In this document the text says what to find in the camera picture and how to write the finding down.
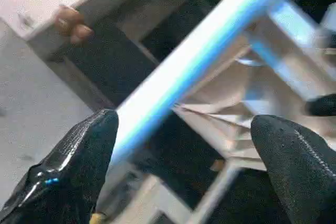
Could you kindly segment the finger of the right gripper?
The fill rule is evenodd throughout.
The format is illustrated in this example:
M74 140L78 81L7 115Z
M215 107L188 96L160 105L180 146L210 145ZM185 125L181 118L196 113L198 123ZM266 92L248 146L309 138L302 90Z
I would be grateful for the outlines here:
M312 116L335 116L336 94L328 94L308 101L306 111Z

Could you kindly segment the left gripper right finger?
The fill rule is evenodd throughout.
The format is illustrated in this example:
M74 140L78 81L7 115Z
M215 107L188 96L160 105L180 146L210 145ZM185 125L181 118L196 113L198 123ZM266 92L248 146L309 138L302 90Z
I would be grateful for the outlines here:
M252 141L292 223L335 223L335 151L314 131L257 115Z

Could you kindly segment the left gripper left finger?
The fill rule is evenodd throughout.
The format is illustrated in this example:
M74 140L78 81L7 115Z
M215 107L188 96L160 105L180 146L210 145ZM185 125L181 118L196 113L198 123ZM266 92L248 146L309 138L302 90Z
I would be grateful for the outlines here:
M113 109L102 109L74 125L22 177L1 209L1 223L89 223L118 125Z

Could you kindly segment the person's bare hand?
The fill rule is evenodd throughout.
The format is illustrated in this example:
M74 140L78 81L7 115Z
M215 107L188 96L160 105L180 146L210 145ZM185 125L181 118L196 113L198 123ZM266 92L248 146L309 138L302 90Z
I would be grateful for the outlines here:
M80 44L93 35L93 30L87 26L83 15L76 9L60 5L55 13L54 26L72 44Z

